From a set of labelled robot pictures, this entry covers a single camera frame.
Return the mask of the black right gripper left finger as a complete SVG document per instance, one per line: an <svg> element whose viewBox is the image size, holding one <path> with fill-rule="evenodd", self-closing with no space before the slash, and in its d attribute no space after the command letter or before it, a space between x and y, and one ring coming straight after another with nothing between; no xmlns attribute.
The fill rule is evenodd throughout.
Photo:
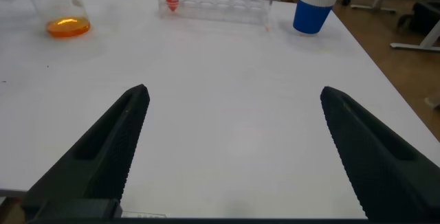
<svg viewBox="0 0 440 224"><path fill-rule="evenodd" d="M120 201L149 107L144 85L125 91L27 191L27 219L111 219Z"/></svg>

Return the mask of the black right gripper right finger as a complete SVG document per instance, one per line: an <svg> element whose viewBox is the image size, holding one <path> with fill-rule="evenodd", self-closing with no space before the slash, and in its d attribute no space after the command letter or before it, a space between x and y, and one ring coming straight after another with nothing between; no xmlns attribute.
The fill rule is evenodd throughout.
<svg viewBox="0 0 440 224"><path fill-rule="evenodd" d="M346 93L325 87L320 101L366 217L439 221L439 167Z"/></svg>

